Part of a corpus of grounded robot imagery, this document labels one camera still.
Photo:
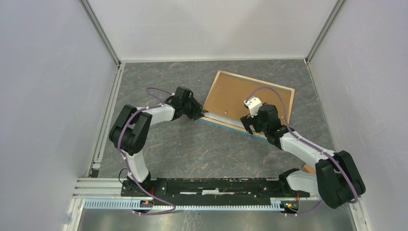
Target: white panel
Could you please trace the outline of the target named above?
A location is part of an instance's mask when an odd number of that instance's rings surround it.
[[[90,0],[121,60],[304,58],[336,0]]]
[[[127,175],[131,179],[136,179],[138,182],[143,182],[146,177],[149,175],[149,171],[146,168],[146,164],[144,163],[143,158],[143,150],[134,155],[130,156],[127,152],[123,152],[126,155],[127,163],[129,165],[130,172]]]
[[[311,63],[334,142],[351,153],[373,230],[407,230],[408,3],[347,1]]]
[[[299,159],[303,160],[306,164],[310,165],[310,167],[312,167],[313,169],[316,169],[316,163],[319,162],[319,160],[321,159],[325,160],[327,159],[327,156],[325,156],[323,153],[316,151],[314,148],[309,146],[310,144],[314,145],[316,148],[323,150],[323,152],[326,152],[330,156],[334,156],[334,151],[327,150],[303,138],[297,131],[294,131],[293,133],[298,138],[296,138],[289,132],[285,133],[280,138],[282,149],[286,152],[289,152],[297,156]]]
[[[174,116],[174,112],[176,110],[168,105],[168,104],[164,104],[163,107],[158,107],[158,108],[150,108],[147,109],[143,112],[147,112],[152,116],[152,120],[150,122],[150,126],[157,124],[157,123],[161,123],[161,122],[167,122],[173,119]]]
[[[77,0],[3,0],[0,31],[0,230],[61,230],[116,66]]]
[[[289,187],[292,190],[301,190],[319,196],[318,182],[315,173],[303,172],[301,170],[293,172],[286,177]]]

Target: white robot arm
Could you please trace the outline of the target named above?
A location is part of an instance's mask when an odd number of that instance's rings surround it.
[[[290,173],[286,180],[291,189],[319,195],[328,206],[333,208],[349,202],[354,198],[353,190],[344,175],[339,172],[339,166],[351,181],[357,195],[365,192],[363,180],[348,152],[336,153],[303,138],[293,128],[281,124],[278,110],[274,105],[262,103],[257,97],[244,101],[244,104],[250,112],[241,117],[247,132],[250,134],[253,130],[262,132],[269,143],[294,154],[316,170],[316,174],[300,170]]]
[[[131,125],[134,124],[134,127],[126,128],[120,144],[120,149],[127,160],[128,174],[133,173],[138,182],[144,182],[147,177],[150,177],[144,162],[142,149],[151,125],[175,120],[182,115],[187,115],[190,119],[198,119],[203,116],[201,114],[202,108],[190,89],[178,87],[175,94],[170,96],[160,107],[148,108],[137,114],[130,123]],[[126,122],[139,109],[141,108],[125,105],[120,112],[109,133],[109,140],[114,143],[116,148],[120,133],[124,129]]]

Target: marble-patterned floor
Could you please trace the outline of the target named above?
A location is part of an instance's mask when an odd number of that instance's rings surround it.
[[[177,86],[185,86],[204,104],[218,70],[294,88],[291,127],[320,146],[333,149],[319,99],[303,60],[126,64],[113,120],[125,104],[157,104],[158,101],[144,91],[146,87],[174,92]],[[144,158],[153,178],[275,177],[304,164],[265,140],[204,121],[192,121],[185,116],[150,128]],[[98,177],[116,178],[124,166],[122,157],[108,141]]]

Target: cork board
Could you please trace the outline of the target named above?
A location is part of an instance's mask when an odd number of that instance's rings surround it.
[[[248,109],[244,107],[243,101],[246,100],[253,90],[263,86],[272,87],[281,95],[286,106],[286,114],[289,121],[294,97],[293,88],[221,70],[218,71],[205,100],[204,110],[239,121],[242,116],[249,113]],[[254,96],[258,97],[263,103],[275,105],[278,109],[281,123],[285,124],[282,103],[274,92],[268,89],[261,89]]]

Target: black mounting plate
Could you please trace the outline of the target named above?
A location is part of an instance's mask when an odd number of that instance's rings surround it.
[[[144,185],[149,185],[146,189],[155,196],[178,206],[270,205],[271,197],[296,197],[296,191],[278,178],[157,178]],[[214,194],[214,190],[230,194]],[[299,194],[300,197],[310,196],[303,191]],[[121,196],[146,195],[128,179],[123,182]],[[155,205],[165,204],[155,201]]]

